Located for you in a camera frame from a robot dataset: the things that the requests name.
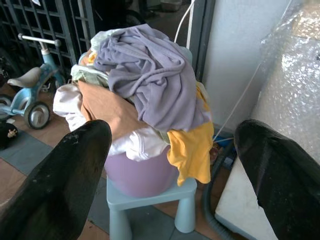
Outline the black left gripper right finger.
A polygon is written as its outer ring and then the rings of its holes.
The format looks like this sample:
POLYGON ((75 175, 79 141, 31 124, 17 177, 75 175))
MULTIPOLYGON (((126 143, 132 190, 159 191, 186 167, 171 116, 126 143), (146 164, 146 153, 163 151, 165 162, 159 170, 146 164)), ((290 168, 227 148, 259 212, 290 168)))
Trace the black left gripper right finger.
POLYGON ((320 240, 320 165, 259 120, 240 123, 234 144, 278 240, 320 240))

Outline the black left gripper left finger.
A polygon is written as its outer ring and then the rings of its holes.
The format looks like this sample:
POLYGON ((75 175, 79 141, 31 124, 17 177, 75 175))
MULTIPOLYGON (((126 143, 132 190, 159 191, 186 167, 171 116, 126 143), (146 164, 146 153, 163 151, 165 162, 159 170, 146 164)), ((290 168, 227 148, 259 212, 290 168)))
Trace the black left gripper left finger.
POLYGON ((104 120, 66 134, 0 212, 0 240, 78 240, 111 143, 104 120))

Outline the white washing machine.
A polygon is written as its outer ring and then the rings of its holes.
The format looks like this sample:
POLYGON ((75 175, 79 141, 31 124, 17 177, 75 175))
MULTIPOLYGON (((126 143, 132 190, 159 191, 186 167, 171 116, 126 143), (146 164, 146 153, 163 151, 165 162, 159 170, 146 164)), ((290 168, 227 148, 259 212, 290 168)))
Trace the white washing machine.
POLYGON ((215 218, 249 240, 278 240, 239 158, 234 161, 215 218))

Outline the black shoe with gold emblem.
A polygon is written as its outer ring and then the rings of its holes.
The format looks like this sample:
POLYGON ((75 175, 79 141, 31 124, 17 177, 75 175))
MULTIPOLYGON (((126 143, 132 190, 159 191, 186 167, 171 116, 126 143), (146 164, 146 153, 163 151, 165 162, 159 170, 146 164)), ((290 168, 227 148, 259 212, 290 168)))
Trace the black shoe with gold emblem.
POLYGON ((11 123, 0 122, 0 150, 7 148, 9 143, 18 136, 18 129, 11 123))

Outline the purple plastic laundry basin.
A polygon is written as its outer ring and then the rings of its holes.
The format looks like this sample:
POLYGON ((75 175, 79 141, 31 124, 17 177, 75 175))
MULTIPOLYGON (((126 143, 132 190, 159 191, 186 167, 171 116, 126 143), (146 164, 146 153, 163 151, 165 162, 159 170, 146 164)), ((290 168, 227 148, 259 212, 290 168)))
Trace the purple plastic laundry basin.
POLYGON ((167 159, 167 146, 160 155, 135 161, 125 153, 109 156, 104 168, 108 179, 121 193, 137 198, 157 196, 177 180, 178 170, 167 159))

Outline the white garment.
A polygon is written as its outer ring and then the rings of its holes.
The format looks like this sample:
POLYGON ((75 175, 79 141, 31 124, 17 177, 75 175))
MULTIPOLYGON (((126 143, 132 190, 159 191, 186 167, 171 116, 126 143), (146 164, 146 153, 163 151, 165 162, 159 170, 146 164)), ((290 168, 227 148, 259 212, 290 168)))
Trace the white garment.
MULTIPOLYGON (((53 112, 65 118, 71 132, 86 123, 81 106, 82 94, 75 84, 66 84, 56 90, 53 112)), ((108 155, 125 154, 130 160, 140 162, 159 156, 168 146, 169 144, 148 126, 112 141, 108 155)))

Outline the brown garment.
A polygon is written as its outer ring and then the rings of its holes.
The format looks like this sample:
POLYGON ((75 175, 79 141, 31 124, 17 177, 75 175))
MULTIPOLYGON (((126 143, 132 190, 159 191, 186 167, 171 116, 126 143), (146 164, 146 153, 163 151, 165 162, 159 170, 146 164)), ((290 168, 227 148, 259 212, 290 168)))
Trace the brown garment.
POLYGON ((78 87, 82 95, 81 113, 87 121, 107 122, 113 140, 148 126, 138 120, 134 105, 107 88, 83 81, 78 82, 78 87))

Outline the yellow garment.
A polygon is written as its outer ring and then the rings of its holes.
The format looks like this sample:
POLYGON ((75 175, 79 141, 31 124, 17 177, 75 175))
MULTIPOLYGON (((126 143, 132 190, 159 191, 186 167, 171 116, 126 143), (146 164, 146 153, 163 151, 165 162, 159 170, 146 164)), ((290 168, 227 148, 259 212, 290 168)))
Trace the yellow garment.
POLYGON ((177 168, 177 185, 181 187, 188 178, 206 184, 210 181, 210 150, 213 147, 214 126, 212 113, 207 102, 208 94, 204 85, 196 82, 196 103, 202 113, 190 129, 191 117, 188 110, 174 109, 170 115, 170 127, 167 136, 170 148, 168 162, 177 168))

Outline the bubble wrapped appliance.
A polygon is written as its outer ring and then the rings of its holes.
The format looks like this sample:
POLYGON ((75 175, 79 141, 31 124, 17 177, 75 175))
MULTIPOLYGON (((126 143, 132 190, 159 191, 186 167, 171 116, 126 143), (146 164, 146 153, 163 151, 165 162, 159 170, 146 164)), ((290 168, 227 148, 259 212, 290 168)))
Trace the bubble wrapped appliance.
POLYGON ((293 0, 262 46, 251 116, 320 164, 320 0, 293 0))

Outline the light blue children's tricycle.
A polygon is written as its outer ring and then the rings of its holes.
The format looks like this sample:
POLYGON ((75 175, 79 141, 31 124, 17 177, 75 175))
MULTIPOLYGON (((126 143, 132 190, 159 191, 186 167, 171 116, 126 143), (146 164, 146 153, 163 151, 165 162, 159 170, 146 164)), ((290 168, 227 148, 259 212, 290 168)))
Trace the light blue children's tricycle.
POLYGON ((7 83, 21 89, 13 98, 6 94, 0 94, 0 122, 5 122, 12 116, 20 115, 24 118, 25 124, 34 130, 45 128, 51 117, 51 111, 45 102, 39 100, 39 93, 43 86, 53 79, 55 88, 65 84, 65 79, 56 66, 55 61, 48 48, 48 44, 61 46, 61 41, 50 40, 18 34, 20 40, 38 42, 41 46, 43 64, 40 67, 33 67, 24 75, 11 78, 7 83))

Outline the pale green garment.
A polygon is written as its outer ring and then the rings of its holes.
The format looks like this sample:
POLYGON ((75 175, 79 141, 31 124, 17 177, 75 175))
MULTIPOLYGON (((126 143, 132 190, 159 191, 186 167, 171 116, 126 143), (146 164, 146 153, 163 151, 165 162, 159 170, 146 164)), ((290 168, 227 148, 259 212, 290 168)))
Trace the pale green garment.
POLYGON ((108 88, 108 75, 109 72, 99 71, 94 67, 94 61, 97 57, 98 50, 102 41, 110 37, 118 29, 111 29, 107 31, 99 31, 91 40, 90 48, 87 52, 83 53, 78 64, 75 64, 71 68, 71 80, 73 83, 78 81, 87 82, 92 85, 98 85, 104 88, 108 88))

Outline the lavender purple garment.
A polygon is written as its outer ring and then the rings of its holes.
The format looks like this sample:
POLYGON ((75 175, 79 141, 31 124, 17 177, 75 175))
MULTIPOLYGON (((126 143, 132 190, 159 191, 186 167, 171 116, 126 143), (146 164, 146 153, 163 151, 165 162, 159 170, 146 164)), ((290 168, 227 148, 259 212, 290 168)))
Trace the lavender purple garment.
POLYGON ((112 92, 133 101, 140 121, 159 131, 189 131, 211 119, 180 46, 147 24, 102 40, 94 67, 108 73, 112 92))

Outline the black metal lattice gate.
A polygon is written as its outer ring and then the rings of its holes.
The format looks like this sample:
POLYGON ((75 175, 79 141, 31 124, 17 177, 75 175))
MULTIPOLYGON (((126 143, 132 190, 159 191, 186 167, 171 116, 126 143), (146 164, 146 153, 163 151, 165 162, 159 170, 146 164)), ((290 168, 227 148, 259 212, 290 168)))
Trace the black metal lattice gate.
POLYGON ((61 45, 49 50, 67 77, 96 32, 94 6, 94 0, 0 0, 0 48, 28 70, 43 62, 41 47, 34 40, 20 40, 19 34, 59 40, 61 45))

